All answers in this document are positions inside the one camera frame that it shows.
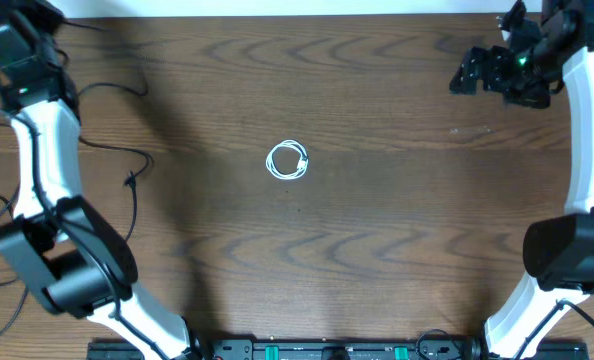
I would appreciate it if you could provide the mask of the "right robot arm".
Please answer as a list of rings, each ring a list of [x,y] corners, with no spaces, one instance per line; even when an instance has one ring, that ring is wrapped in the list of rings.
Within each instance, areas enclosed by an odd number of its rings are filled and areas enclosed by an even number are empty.
[[[454,94],[501,94],[509,104],[545,109],[568,96],[571,170],[564,213],[531,224],[524,273],[482,335],[458,347],[462,359],[565,359],[579,345],[544,338],[569,311],[594,296],[594,0],[546,1],[532,21],[523,2],[498,19],[503,46],[468,50],[450,82]]]

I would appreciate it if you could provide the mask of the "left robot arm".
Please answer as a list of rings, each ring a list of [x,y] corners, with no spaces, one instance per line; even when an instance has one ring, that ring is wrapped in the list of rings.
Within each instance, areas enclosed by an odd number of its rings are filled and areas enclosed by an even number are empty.
[[[0,1],[0,115],[14,129],[18,202],[0,226],[0,254],[52,314],[102,324],[146,359],[199,359],[185,319],[138,281],[127,241],[83,197],[79,94],[47,1]]]

